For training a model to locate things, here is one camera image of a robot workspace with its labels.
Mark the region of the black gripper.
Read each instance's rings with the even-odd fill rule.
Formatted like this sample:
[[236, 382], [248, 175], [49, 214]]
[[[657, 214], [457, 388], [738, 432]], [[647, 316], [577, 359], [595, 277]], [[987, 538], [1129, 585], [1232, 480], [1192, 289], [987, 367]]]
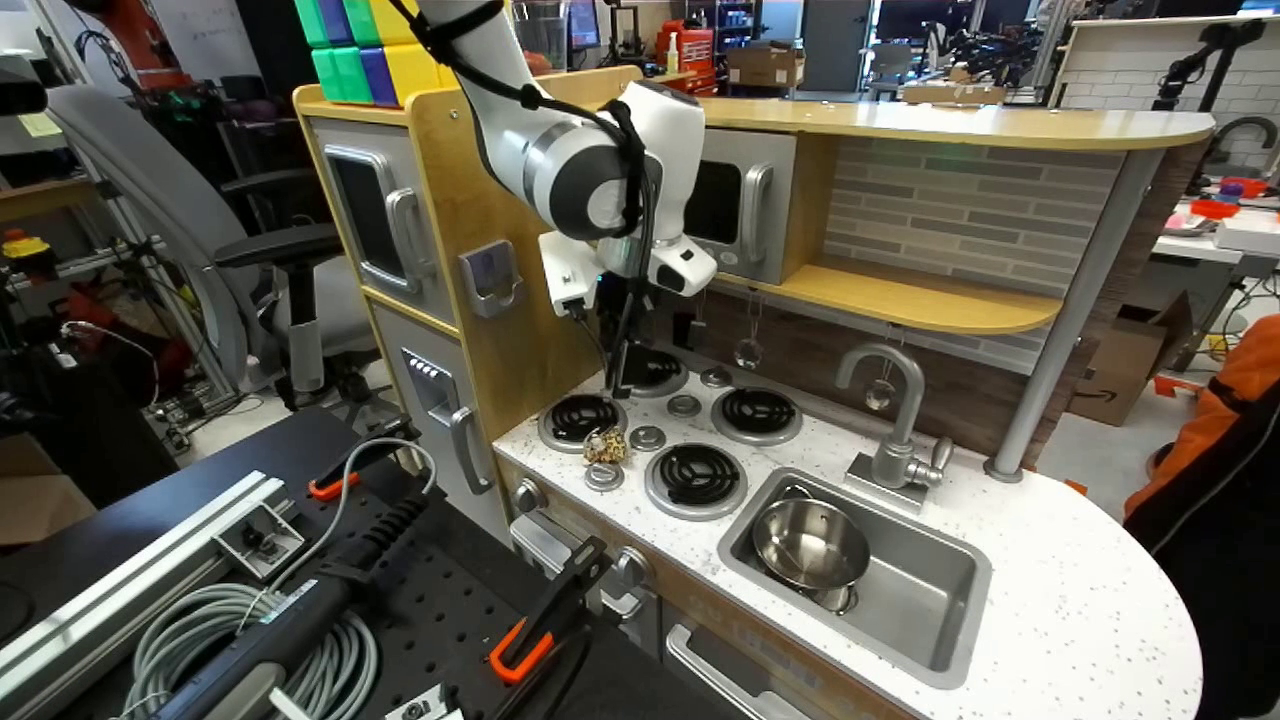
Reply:
[[653, 292], [643, 281], [624, 281], [609, 272], [598, 281], [598, 344], [603, 344], [603, 388], [610, 394], [626, 393], [626, 359], [630, 347], [639, 344], [643, 316], [653, 312]]

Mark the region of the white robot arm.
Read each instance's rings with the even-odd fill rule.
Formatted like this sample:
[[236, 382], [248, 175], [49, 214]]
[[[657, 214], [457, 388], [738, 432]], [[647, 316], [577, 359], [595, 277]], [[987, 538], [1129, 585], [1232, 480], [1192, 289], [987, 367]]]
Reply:
[[643, 302], [657, 292], [700, 297], [716, 277], [716, 255], [685, 230], [704, 106], [647, 78], [626, 78], [598, 111], [546, 94], [505, 0], [386, 3], [457, 75], [486, 175], [546, 224], [552, 308], [598, 316], [603, 388], [626, 394], [643, 365]]

